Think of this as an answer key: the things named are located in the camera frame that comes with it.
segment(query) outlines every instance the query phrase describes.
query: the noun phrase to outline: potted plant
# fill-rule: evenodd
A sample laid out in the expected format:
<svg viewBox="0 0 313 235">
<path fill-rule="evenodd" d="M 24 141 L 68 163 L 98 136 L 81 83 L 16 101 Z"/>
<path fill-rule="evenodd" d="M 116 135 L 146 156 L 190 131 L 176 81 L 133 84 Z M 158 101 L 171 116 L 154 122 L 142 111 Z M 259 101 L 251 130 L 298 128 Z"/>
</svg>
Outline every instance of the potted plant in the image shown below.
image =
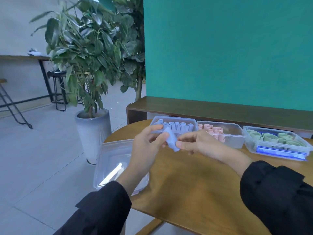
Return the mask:
<svg viewBox="0 0 313 235">
<path fill-rule="evenodd" d="M 35 32 L 46 28 L 47 54 L 56 68 L 66 71 L 67 100 L 76 106 L 79 99 L 84 105 L 75 120 L 87 161 L 95 164 L 99 146 L 112 133 L 101 95 L 107 94 L 108 83 L 121 80 L 124 44 L 113 41 L 116 15 L 98 0 L 76 0 L 71 7 L 62 2 L 59 13 L 47 11 L 30 22 L 49 14 L 53 17 Z"/>
<path fill-rule="evenodd" d="M 120 90 L 124 93 L 129 87 L 134 88 L 137 101 L 146 79 L 143 0 L 112 0 L 112 3 L 116 7 L 114 22 L 118 27 L 113 42 L 122 47 L 119 70 L 123 86 Z"/>
</svg>

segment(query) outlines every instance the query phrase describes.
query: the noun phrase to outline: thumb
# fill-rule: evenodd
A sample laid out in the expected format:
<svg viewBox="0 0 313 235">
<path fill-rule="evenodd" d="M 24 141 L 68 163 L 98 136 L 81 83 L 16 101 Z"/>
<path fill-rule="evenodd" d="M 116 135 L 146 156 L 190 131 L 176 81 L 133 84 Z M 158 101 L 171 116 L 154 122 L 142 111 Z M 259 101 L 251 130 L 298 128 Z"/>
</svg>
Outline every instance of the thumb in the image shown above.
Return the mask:
<svg viewBox="0 0 313 235">
<path fill-rule="evenodd" d="M 196 151 L 197 150 L 195 142 L 177 141 L 176 146 L 182 150 L 187 150 L 187 151 Z"/>
<path fill-rule="evenodd" d="M 167 140 L 168 137 L 169 134 L 167 132 L 164 132 L 157 136 L 157 138 L 151 144 L 159 148 Z"/>
</svg>

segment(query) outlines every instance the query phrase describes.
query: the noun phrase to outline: tiled floor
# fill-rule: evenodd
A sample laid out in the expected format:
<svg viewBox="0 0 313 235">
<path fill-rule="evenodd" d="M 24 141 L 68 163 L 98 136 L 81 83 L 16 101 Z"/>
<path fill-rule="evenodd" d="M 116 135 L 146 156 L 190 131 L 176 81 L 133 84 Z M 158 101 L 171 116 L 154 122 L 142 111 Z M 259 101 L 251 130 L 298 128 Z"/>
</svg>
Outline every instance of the tiled floor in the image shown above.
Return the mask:
<svg viewBox="0 0 313 235">
<path fill-rule="evenodd" d="M 102 101 L 110 111 L 112 131 L 126 126 L 125 107 L 135 91 L 122 94 L 117 84 Z M 13 117 L 0 119 L 0 228 L 2 235 L 53 234 L 75 212 L 75 205 L 93 191 L 94 167 L 86 163 L 74 115 L 54 105 L 24 112 L 33 130 Z M 133 235 L 153 218 L 131 210 L 126 234 Z M 165 224 L 155 234 L 191 234 Z"/>
</svg>

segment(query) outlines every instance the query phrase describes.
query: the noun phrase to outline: white wall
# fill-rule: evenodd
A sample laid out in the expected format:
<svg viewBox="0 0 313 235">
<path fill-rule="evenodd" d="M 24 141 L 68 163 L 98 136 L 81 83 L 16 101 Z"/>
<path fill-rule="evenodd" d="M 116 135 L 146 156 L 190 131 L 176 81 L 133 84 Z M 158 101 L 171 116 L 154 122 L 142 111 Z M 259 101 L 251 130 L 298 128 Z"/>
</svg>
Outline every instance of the white wall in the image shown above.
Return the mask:
<svg viewBox="0 0 313 235">
<path fill-rule="evenodd" d="M 30 48 L 46 54 L 45 30 L 30 34 L 47 18 L 37 22 L 29 21 L 44 11 L 58 11 L 57 0 L 1 0 L 0 5 L 0 55 L 27 55 Z M 52 63 L 45 62 L 46 70 L 52 69 Z M 0 60 L 0 78 L 6 78 L 3 84 L 13 101 L 21 101 L 47 95 L 47 89 L 37 60 Z M 18 105 L 20 110 L 45 105 L 49 98 Z"/>
</svg>

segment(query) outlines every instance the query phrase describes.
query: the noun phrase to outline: round wooden table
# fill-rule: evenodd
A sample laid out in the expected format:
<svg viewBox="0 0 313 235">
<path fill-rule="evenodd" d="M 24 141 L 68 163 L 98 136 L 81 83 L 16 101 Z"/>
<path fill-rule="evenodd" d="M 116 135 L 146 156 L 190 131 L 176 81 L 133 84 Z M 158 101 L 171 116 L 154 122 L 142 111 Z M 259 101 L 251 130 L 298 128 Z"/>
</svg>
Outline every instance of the round wooden table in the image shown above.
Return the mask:
<svg viewBox="0 0 313 235">
<path fill-rule="evenodd" d="M 151 120 L 127 125 L 105 142 L 134 138 Z M 284 165 L 306 176 L 313 185 L 313 160 L 291 161 L 250 153 L 253 160 L 264 160 L 273 166 Z M 132 196 L 132 208 L 155 217 L 140 234 L 167 222 L 202 235 L 270 235 L 263 223 L 243 204 L 239 194 L 240 178 L 228 166 L 215 160 L 186 152 L 160 149 L 150 171 L 148 186 Z"/>
</svg>

